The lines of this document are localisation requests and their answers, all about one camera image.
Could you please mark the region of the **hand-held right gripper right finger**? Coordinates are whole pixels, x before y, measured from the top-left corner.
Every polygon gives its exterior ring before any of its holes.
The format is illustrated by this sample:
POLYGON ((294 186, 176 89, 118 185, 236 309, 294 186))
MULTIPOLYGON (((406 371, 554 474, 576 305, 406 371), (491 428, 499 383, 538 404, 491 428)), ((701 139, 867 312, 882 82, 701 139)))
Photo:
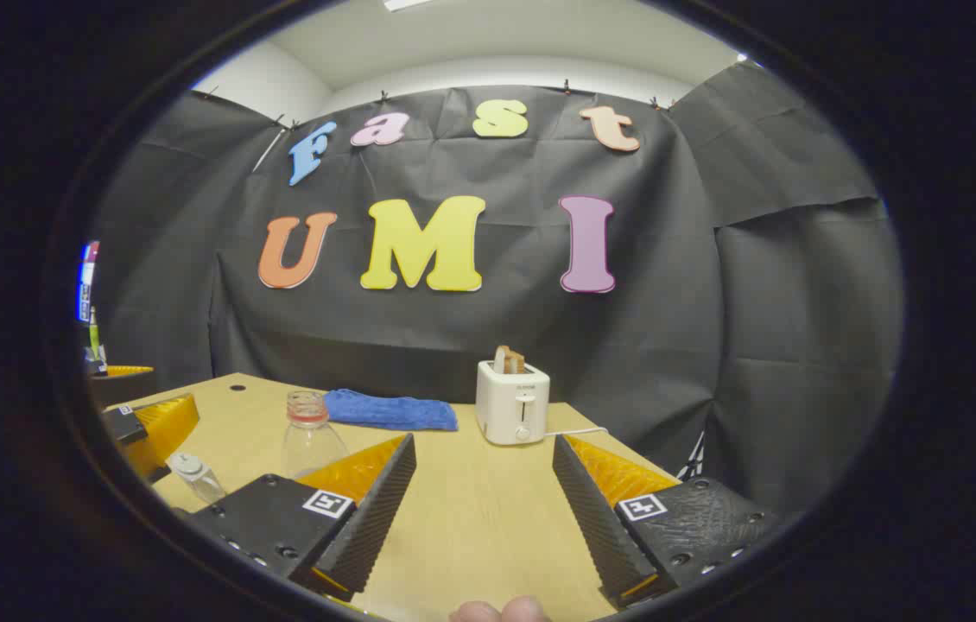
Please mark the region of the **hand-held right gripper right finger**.
POLYGON ((552 466, 616 609, 732 566, 781 521, 719 480, 674 480, 574 435, 556 437, 552 466))

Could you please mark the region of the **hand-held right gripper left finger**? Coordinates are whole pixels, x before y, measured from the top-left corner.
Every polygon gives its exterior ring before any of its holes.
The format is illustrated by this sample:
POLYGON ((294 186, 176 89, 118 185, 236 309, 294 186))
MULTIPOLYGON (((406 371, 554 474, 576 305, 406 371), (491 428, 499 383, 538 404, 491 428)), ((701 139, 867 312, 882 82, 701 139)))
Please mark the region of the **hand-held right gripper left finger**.
POLYGON ((267 574, 349 602, 365 590, 416 468, 407 433, 297 479, 259 476, 181 519, 267 574))

